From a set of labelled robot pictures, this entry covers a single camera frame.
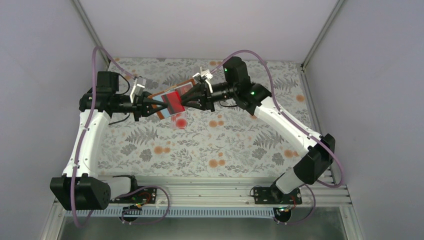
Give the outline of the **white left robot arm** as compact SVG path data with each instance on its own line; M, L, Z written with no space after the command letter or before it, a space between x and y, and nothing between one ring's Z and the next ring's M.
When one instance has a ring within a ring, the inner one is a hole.
M101 144L113 114L133 114L134 120L149 117L167 105L150 98L146 79L137 77L130 93L118 93L121 74L99 71L92 87L79 100L79 126L70 159L50 190L67 211L104 210L110 201L137 189L133 175L99 177Z

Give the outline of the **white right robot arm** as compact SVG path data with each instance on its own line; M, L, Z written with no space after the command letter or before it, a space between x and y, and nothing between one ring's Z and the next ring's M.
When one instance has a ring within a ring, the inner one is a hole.
M211 84L213 72L196 73L197 84L181 96L184 107L203 111L215 110L215 103L232 99L236 106L262 120L288 141L301 156L290 170L280 175L271 188L289 194L303 185L312 185L334 162L335 139L308 128L277 101L274 90L254 83L248 74L246 63L237 56L226 58L221 67L223 83Z

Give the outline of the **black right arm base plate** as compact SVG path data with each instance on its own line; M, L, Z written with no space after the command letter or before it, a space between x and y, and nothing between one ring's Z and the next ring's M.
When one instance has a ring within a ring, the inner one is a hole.
M250 189L249 195L256 205L299 205L303 202L299 188L283 193L276 187L256 185Z

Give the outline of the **dark red credit card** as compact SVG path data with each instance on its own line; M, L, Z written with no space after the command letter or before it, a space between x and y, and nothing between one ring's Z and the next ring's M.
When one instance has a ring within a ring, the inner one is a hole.
M170 115L178 114L185 111L185 107L182 105L181 96L177 91L166 93L169 105L167 107Z

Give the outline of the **brown leather card holder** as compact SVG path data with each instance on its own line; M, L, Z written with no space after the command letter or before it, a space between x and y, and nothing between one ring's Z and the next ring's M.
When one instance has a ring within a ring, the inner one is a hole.
M156 113L158 118L163 120L184 112L186 108L182 105L181 96L187 93L194 85L195 81L193 78L191 78L171 87L166 91L150 95L150 99L163 102L168 105L167 108L162 109Z

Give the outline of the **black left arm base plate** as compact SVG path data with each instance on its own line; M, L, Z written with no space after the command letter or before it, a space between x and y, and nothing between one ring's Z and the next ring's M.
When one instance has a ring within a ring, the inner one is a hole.
M118 197L112 199L110 202L114 204L131 204L131 205L144 205L155 204L158 189L156 187L148 187L135 194L126 197Z

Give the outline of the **grey red striped card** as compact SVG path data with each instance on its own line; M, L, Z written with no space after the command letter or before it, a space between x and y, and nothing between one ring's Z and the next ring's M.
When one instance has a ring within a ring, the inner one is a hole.
M161 97L161 99L162 99L162 102L163 102L166 106L168 106L168 105L169 105L169 98L168 98L167 94L162 94L160 97Z

